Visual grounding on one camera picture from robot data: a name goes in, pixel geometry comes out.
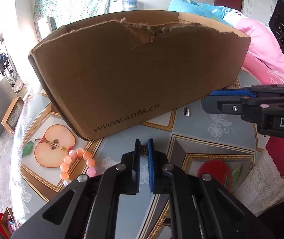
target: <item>pink blanket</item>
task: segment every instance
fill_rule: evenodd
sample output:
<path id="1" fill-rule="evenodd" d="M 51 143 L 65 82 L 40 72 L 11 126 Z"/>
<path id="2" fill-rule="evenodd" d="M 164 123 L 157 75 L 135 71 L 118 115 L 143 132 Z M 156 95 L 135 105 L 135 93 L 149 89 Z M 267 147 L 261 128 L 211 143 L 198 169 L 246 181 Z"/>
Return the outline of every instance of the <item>pink blanket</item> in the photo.
<path id="1" fill-rule="evenodd" d="M 226 13 L 223 19 L 252 38 L 243 67 L 261 84 L 284 84 L 284 54 L 273 33 L 236 10 Z"/>

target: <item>red apple print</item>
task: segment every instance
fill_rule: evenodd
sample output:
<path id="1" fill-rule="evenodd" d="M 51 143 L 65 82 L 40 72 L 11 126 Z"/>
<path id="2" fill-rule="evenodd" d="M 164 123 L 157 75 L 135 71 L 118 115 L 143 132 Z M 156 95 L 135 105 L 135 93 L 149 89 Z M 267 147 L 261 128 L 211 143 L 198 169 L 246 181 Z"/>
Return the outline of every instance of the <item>red apple print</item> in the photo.
<path id="1" fill-rule="evenodd" d="M 223 186 L 226 184 L 226 188 L 231 190 L 232 174 L 227 164 L 223 161 L 211 160 L 203 163 L 198 169 L 196 176 L 200 177 L 204 173 L 212 175 L 220 184 Z"/>

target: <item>cardboard box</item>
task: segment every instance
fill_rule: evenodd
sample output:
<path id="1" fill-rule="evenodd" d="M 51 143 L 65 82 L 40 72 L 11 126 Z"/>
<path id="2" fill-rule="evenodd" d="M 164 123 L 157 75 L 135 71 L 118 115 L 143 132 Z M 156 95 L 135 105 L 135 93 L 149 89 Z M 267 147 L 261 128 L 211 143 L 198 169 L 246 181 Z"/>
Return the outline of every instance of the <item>cardboard box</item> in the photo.
<path id="1" fill-rule="evenodd" d="M 6 235 L 10 238 L 11 235 L 12 235 L 12 229 L 11 229 L 11 227 L 9 228 L 9 226 L 8 226 L 7 216 L 10 216 L 11 219 L 14 220 L 12 209 L 9 208 L 9 207 L 7 207 L 7 209 L 3 213 L 3 216 L 1 218 L 0 224 L 1 224 L 2 228 L 3 228 L 3 230 L 5 231 Z"/>
<path id="2" fill-rule="evenodd" d="M 58 28 L 29 61 L 63 119 L 89 140 L 232 84 L 249 44 L 246 34 L 205 17 L 125 11 Z"/>

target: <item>small metal part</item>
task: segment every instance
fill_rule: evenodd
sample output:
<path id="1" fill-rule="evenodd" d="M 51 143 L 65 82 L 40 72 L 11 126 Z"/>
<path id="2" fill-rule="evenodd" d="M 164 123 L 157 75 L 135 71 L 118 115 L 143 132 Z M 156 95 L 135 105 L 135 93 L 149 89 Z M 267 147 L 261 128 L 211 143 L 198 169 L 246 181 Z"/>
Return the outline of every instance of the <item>small metal part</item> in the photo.
<path id="1" fill-rule="evenodd" d="M 117 169 L 118 171 L 124 171 L 125 168 L 126 168 L 126 165 L 125 165 L 125 164 L 117 164 L 117 165 L 116 165 L 116 169 Z"/>
<path id="2" fill-rule="evenodd" d="M 202 175 L 202 179 L 203 179 L 203 181 L 209 182 L 212 179 L 212 176 L 208 173 L 205 173 L 205 174 Z"/>
<path id="3" fill-rule="evenodd" d="M 269 105 L 268 104 L 261 104 L 260 107 L 263 108 L 263 109 L 266 109 L 266 108 L 269 107 Z"/>
<path id="4" fill-rule="evenodd" d="M 173 170 L 174 165 L 172 165 L 172 164 L 164 164 L 163 167 L 164 167 L 164 170 L 171 171 L 171 170 Z"/>
<path id="5" fill-rule="evenodd" d="M 188 106 L 185 106 L 185 108 L 184 108 L 184 116 L 187 116 L 187 117 L 191 116 L 191 112 L 190 112 Z"/>
<path id="6" fill-rule="evenodd" d="M 149 147 L 146 145 L 141 145 L 141 155 L 142 156 L 149 156 Z"/>
<path id="7" fill-rule="evenodd" d="M 78 182 L 85 182 L 87 179 L 88 177 L 85 174 L 81 174 L 77 178 Z"/>
<path id="8" fill-rule="evenodd" d="M 70 183 L 71 183 L 71 180 L 69 180 L 69 179 L 66 179 L 66 180 L 63 181 L 63 185 L 65 187 L 68 186 Z"/>

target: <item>floral curtain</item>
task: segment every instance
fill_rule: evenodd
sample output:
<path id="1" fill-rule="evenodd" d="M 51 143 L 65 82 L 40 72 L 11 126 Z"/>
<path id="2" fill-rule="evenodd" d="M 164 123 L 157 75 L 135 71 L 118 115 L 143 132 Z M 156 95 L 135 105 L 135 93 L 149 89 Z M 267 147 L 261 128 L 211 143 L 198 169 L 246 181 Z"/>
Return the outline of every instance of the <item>floral curtain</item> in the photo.
<path id="1" fill-rule="evenodd" d="M 109 3 L 116 0 L 36 0 L 34 25 L 41 40 L 37 21 L 49 16 L 53 30 L 78 20 L 107 13 Z"/>

